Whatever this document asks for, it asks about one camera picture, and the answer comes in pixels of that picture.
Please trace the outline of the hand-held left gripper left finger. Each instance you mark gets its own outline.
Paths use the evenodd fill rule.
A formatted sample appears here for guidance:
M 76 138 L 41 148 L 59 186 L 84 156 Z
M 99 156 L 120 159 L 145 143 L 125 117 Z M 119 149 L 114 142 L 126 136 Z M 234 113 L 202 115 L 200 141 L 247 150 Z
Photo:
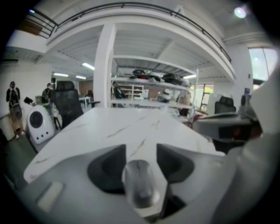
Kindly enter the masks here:
M 126 146 L 116 145 L 60 161 L 21 192 L 45 224 L 134 224 L 122 172 Z

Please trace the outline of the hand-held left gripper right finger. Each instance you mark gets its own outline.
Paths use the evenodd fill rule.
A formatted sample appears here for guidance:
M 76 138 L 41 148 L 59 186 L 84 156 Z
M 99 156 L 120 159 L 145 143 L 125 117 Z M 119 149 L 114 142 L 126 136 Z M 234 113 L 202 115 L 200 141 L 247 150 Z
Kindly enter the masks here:
M 213 224 L 226 190 L 226 157 L 156 145 L 153 177 L 159 224 Z

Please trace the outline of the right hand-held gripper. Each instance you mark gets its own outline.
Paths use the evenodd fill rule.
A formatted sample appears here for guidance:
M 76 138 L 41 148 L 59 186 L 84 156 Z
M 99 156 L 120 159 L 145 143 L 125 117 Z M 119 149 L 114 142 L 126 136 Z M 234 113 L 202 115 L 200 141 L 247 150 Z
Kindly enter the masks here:
M 276 224 L 280 216 L 280 73 L 252 97 L 241 97 L 238 112 L 217 113 L 193 122 L 197 133 L 228 154 L 243 146 L 234 178 L 219 202 L 213 224 Z

